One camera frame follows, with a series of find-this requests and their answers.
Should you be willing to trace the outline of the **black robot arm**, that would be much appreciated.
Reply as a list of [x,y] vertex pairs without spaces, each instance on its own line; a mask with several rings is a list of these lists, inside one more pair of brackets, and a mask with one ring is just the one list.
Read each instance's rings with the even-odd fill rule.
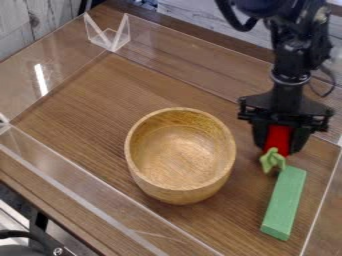
[[329,130],[332,107],[304,88],[331,57],[331,8],[327,0],[238,0],[238,9],[269,25],[276,55],[273,88],[240,98],[238,118],[253,126],[256,145],[283,156],[300,152],[317,132]]

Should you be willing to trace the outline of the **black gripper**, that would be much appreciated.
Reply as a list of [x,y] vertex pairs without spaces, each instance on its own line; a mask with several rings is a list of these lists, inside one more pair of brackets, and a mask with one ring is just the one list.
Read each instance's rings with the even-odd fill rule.
[[270,91],[240,98],[238,118],[253,123],[256,145],[264,149],[269,125],[292,126],[291,153],[299,153],[312,132],[329,130],[335,110],[304,94],[305,84],[274,83]]

